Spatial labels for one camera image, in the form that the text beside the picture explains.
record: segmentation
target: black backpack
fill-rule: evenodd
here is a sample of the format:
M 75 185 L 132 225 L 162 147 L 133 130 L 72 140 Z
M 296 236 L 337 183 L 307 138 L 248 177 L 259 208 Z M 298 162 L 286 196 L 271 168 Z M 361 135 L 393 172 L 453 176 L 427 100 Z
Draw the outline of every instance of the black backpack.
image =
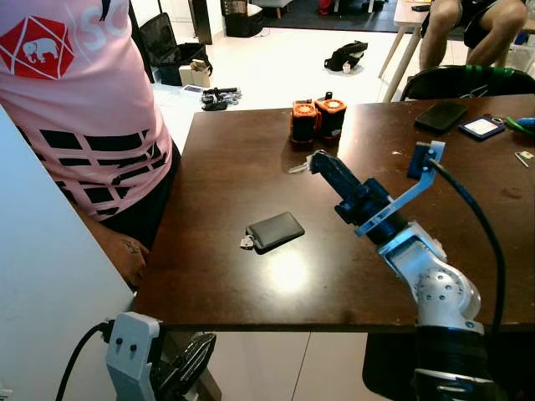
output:
M 344 63 L 348 62 L 353 68 L 362 58 L 368 44 L 355 40 L 353 43 L 348 43 L 341 48 L 334 51 L 331 58 L 327 58 L 324 67 L 332 71 L 342 71 Z

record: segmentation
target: robotic arm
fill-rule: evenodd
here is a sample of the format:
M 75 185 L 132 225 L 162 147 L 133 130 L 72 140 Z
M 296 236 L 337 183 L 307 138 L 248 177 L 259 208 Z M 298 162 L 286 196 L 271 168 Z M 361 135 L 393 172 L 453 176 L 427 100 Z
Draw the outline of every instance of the robotic arm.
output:
M 475 321 L 481 306 L 479 291 L 459 270 L 447 264 L 441 244 L 418 223 L 407 222 L 398 210 L 431 186 L 435 171 L 429 159 L 440 161 L 445 144 L 417 143 L 410 178 L 419 182 L 397 199 L 380 183 L 360 183 L 340 159 L 322 150 L 310 161 L 342 197 L 334 207 L 342 219 L 358 227 L 377 253 L 410 289 L 418 307 L 418 368 L 414 385 L 419 399 L 496 400 L 505 392 L 487 372 L 483 326 Z

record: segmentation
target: wooden table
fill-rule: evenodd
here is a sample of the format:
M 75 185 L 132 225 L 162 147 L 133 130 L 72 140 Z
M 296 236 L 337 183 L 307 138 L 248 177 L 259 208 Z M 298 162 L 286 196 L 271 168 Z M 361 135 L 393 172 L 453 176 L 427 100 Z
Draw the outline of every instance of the wooden table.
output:
M 535 113 L 535 96 L 459 100 L 464 120 L 495 113 Z M 414 128 L 434 101 L 361 104 L 348 110 L 338 149 L 361 180 L 373 176 L 393 196 L 415 142 L 444 140 L 443 164 L 481 203 L 507 261 L 506 329 L 534 320 L 535 166 L 514 157 L 533 150 L 525 134 L 482 143 L 453 129 L 435 137 Z M 288 144 L 288 109 L 195 115 L 181 167 L 150 254 L 134 310 L 179 330 L 411 331 L 409 290 L 334 211 L 340 199 L 320 175 L 288 174 L 310 151 Z M 239 242 L 245 226 L 291 211 L 306 234 L 264 255 Z M 470 209 L 437 176 L 402 213 L 438 238 L 450 263 L 481 292 L 478 320 L 492 320 L 495 262 Z
M 410 59 L 415 53 L 416 47 L 418 46 L 418 42 L 420 41 L 421 24 L 424 22 L 424 19 L 428 13 L 413 11 L 411 7 L 422 4 L 423 3 L 409 3 L 406 0 L 398 0 L 395 5 L 394 24 L 400 27 L 400 29 L 398 30 L 397 35 L 395 35 L 392 47 L 390 47 L 390 51 L 386 56 L 385 62 L 383 63 L 383 67 L 379 72 L 379 78 L 383 76 L 383 72 L 386 70 L 386 67 L 388 67 L 388 63 L 394 55 L 395 50 L 398 48 L 401 38 L 403 38 L 403 35 L 407 31 L 407 28 L 414 28 L 414 31 L 412 35 L 410 35 L 409 44 L 407 45 L 407 48 L 405 49 L 405 52 L 401 57 L 397 69 L 395 69 L 394 77 L 392 77 L 392 80 L 388 85 L 388 89 L 386 90 L 383 102 L 390 102 L 392 100 L 395 90 L 398 89 L 398 85 L 400 84 L 401 79 L 403 78 L 403 74 L 407 70 L 407 66 L 409 65 Z

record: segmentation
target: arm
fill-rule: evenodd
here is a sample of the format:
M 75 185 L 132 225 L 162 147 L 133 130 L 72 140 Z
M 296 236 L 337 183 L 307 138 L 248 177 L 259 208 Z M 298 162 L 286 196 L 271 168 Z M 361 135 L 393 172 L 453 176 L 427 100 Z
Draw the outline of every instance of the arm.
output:
M 113 231 L 91 219 L 77 206 L 73 205 L 73 208 L 119 274 L 130 286 L 138 287 L 149 250 L 136 239 Z

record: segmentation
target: black phone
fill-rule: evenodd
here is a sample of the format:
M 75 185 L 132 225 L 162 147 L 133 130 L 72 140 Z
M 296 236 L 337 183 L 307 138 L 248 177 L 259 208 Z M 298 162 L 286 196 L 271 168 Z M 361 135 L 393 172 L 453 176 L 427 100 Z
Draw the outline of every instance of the black phone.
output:
M 464 113 L 462 104 L 442 102 L 416 117 L 415 125 L 435 132 L 446 132 Z
M 422 11 L 429 11 L 431 10 L 431 5 L 430 4 L 422 4 L 420 6 L 412 6 L 412 11 L 418 11 L 418 12 L 422 12 Z

